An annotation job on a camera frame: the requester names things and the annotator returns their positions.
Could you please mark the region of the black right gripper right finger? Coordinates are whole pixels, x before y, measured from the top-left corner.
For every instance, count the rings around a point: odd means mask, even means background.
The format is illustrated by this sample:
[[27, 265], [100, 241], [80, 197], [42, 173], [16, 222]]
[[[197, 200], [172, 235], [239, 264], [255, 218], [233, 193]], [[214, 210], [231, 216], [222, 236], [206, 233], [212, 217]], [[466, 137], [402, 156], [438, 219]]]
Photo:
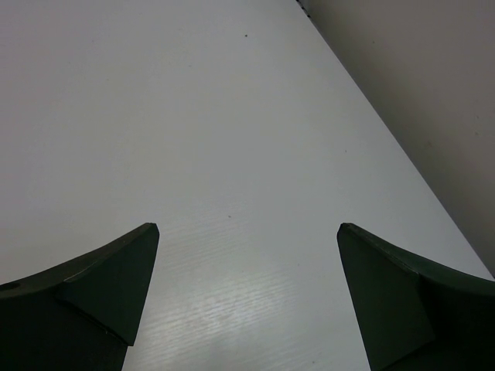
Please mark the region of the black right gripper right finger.
[[372, 370], [492, 370], [494, 282], [352, 224], [340, 258]]

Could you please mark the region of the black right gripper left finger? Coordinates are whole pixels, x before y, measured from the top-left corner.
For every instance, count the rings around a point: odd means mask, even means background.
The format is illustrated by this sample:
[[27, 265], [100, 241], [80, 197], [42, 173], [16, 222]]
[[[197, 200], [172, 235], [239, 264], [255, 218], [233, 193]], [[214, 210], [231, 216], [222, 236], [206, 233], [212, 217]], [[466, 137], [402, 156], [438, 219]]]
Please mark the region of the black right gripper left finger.
[[3, 370], [120, 370], [135, 344], [159, 229], [1, 286]]

